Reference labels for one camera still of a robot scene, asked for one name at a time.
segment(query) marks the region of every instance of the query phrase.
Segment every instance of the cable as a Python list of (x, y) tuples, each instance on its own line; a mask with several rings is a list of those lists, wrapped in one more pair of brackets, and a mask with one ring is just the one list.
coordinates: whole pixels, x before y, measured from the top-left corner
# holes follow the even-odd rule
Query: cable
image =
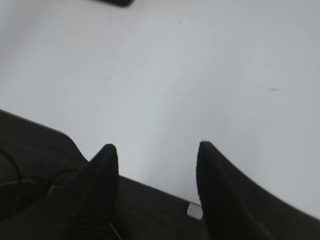
[(17, 196), (18, 196), (18, 201), (20, 201), (20, 203), (21, 203), (22, 202), (22, 176), (21, 176), (21, 172), (19, 170), (19, 167), (18, 167), (15, 159), (8, 152), (6, 152), (5, 150), (0, 148), (0, 153), (2, 155), (4, 155), (6, 157), (6, 159), (8, 159), (10, 164), (15, 169), (17, 183), (18, 183), (17, 184)]

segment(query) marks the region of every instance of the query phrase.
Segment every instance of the white surface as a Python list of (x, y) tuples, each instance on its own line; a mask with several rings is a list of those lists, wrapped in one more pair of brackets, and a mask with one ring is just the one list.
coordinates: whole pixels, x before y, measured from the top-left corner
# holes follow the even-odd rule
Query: white surface
[(318, 0), (0, 1), (0, 108), (199, 203), (199, 141), (320, 218)]

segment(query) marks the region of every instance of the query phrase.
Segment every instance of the dark mark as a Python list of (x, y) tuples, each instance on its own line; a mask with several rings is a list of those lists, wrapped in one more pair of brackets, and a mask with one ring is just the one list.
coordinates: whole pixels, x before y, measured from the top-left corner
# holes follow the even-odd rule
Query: dark mark
[(269, 89), (271, 92), (278, 92), (280, 90), (280, 88), (270, 88)]

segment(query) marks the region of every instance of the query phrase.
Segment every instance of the black object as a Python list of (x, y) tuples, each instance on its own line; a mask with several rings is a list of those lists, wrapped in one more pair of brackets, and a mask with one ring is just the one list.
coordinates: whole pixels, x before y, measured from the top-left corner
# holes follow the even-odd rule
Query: black object
[(258, 186), (201, 142), (196, 180), (212, 240), (319, 240), (320, 221)]
[(111, 223), (118, 178), (116, 149), (106, 145), (59, 189), (1, 222), (1, 239), (117, 240)]
[(2, 240), (118, 240), (116, 148), (88, 162), (63, 133), (0, 111)]
[(204, 220), (187, 215), (189, 202), (120, 176), (115, 216), (126, 240), (209, 240)]
[(134, 0), (98, 0), (98, 1), (114, 4), (120, 7), (128, 7), (134, 2)]

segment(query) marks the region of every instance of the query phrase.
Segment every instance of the white tag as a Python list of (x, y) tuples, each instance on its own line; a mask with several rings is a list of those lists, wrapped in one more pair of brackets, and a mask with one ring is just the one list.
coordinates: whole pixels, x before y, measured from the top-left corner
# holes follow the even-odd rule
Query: white tag
[(203, 216), (202, 207), (194, 203), (189, 203), (189, 207), (188, 207), (188, 210), (186, 211), (186, 214), (189, 217), (201, 220)]

